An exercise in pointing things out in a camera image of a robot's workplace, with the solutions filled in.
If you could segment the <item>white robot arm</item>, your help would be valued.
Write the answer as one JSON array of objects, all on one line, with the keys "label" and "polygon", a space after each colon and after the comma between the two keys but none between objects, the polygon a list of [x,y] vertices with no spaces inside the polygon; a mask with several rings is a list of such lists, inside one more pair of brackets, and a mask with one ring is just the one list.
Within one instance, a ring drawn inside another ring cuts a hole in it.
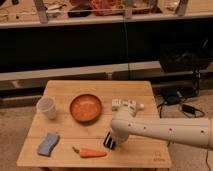
[{"label": "white robot arm", "polygon": [[116,144],[136,135],[213,150],[213,119],[138,118],[136,111],[124,104],[112,117],[110,136]]}]

